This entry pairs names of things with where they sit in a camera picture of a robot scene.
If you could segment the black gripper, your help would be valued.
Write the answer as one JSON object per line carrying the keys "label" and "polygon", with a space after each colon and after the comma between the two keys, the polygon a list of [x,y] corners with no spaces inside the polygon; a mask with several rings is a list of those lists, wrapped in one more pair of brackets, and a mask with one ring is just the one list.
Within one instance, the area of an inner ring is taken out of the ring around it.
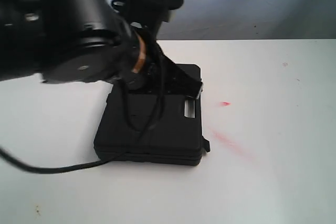
{"label": "black gripper", "polygon": [[203,91],[201,69],[195,64],[174,63],[148,28],[119,22],[121,52],[115,59],[115,85],[123,92],[174,93],[199,99]]}

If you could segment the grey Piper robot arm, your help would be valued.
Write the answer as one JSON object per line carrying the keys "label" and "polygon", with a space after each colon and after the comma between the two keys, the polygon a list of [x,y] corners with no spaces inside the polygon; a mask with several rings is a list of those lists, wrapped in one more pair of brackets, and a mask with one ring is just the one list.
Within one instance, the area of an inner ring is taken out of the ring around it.
{"label": "grey Piper robot arm", "polygon": [[198,99],[203,84],[156,36],[184,0],[1,0],[1,80],[123,82],[136,92]]}

